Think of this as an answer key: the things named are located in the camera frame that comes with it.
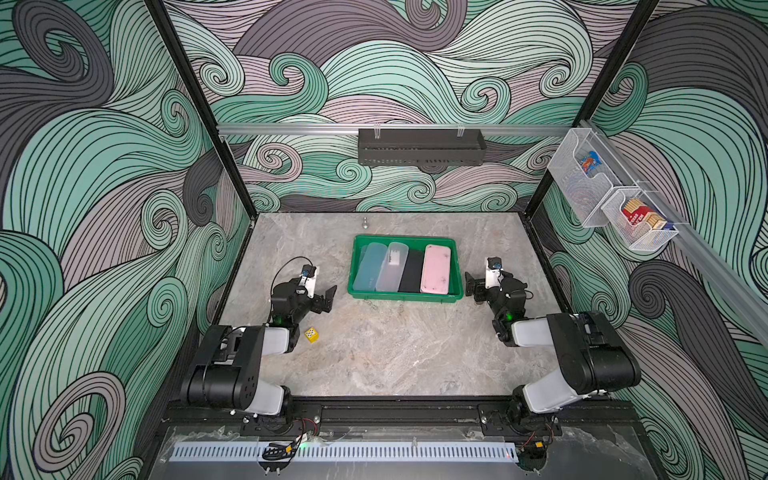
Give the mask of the black pencil case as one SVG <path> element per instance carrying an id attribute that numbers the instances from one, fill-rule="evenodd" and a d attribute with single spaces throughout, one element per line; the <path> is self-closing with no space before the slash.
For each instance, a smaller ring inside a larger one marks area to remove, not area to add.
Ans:
<path id="1" fill-rule="evenodd" d="M 421 292 L 421 277 L 423 270 L 424 252 L 410 249 L 404 264 L 403 274 L 398 291 L 400 293 Z"/>

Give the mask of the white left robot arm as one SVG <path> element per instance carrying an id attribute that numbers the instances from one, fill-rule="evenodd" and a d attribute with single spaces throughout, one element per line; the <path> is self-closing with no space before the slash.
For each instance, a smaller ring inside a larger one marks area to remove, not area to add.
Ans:
<path id="1" fill-rule="evenodd" d="M 286 386 L 260 378 L 262 358 L 292 352 L 309 313 L 329 313 L 336 286 L 315 291 L 318 269 L 305 257 L 298 276 L 270 287 L 265 323 L 255 326 L 209 327 L 180 387 L 181 402 L 190 407 L 229 409 L 257 416 L 287 414 L 291 401 Z"/>

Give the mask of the teal ribbed pencil case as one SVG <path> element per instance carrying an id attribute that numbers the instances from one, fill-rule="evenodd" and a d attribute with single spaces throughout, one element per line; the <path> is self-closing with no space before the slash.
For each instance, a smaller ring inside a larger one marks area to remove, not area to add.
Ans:
<path id="1" fill-rule="evenodd" d="M 360 251 L 360 262 L 354 278 L 353 289 L 372 292 L 376 288 L 388 247 L 380 242 L 364 245 Z"/>

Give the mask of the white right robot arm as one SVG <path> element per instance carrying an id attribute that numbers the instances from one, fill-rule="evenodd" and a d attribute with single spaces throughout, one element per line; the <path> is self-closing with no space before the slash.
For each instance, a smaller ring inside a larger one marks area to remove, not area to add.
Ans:
<path id="1" fill-rule="evenodd" d="M 486 259 L 482 279 L 465 275 L 465 295 L 491 309 L 492 326 L 505 346 L 554 349 L 557 367 L 515 389 L 506 413 L 514 425 L 552 418 L 569 405 L 641 381 L 638 360 L 605 314 L 560 312 L 526 317 L 528 285 L 506 271 L 498 257 Z"/>

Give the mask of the pink lidded box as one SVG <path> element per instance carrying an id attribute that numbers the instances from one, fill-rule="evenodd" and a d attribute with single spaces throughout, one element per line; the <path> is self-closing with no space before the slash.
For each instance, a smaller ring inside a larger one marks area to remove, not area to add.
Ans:
<path id="1" fill-rule="evenodd" d="M 451 250 L 449 247 L 429 244 L 424 251 L 420 292 L 447 295 L 450 285 Z"/>

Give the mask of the clear ribbed pencil case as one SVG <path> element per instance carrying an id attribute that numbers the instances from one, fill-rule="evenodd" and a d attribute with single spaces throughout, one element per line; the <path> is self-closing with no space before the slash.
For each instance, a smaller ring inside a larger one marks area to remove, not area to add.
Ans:
<path id="1" fill-rule="evenodd" d="M 409 247 L 392 242 L 387 247 L 381 270 L 375 285 L 376 292 L 397 292 L 405 270 Z"/>

